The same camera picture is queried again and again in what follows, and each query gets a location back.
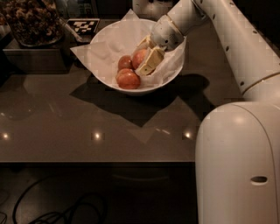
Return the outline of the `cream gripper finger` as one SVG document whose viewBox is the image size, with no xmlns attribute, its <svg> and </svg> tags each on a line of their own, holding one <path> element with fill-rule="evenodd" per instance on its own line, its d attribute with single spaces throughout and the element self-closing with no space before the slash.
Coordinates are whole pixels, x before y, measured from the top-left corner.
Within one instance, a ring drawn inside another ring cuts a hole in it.
<svg viewBox="0 0 280 224">
<path fill-rule="evenodd" d="M 136 74 L 139 76 L 152 74 L 165 57 L 165 52 L 159 47 L 154 47 L 152 49 L 148 48 L 146 50 L 147 53 L 143 62 L 137 69 L 135 69 Z"/>
<path fill-rule="evenodd" d="M 141 49 L 152 49 L 153 47 L 155 47 L 156 44 L 155 42 L 151 39 L 150 35 L 145 36 L 137 45 L 136 49 L 137 50 L 141 50 Z"/>
</svg>

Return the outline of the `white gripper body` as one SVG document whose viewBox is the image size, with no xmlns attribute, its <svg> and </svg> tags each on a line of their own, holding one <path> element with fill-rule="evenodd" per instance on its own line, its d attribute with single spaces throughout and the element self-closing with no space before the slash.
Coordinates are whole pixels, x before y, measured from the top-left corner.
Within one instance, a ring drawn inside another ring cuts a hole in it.
<svg viewBox="0 0 280 224">
<path fill-rule="evenodd" d="M 184 35 L 169 16 L 163 15 L 151 29 L 150 39 L 156 46 L 170 52 L 184 41 Z"/>
</svg>

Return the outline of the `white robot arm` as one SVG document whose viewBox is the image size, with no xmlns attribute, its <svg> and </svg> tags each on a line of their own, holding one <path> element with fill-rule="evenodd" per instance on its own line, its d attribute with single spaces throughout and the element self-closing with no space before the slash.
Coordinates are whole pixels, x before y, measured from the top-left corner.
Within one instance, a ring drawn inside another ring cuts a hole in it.
<svg viewBox="0 0 280 224">
<path fill-rule="evenodd" d="M 232 0 L 179 0 L 150 32 L 175 49 L 210 19 L 242 94 L 199 126 L 199 224 L 280 224 L 280 58 Z"/>
</svg>

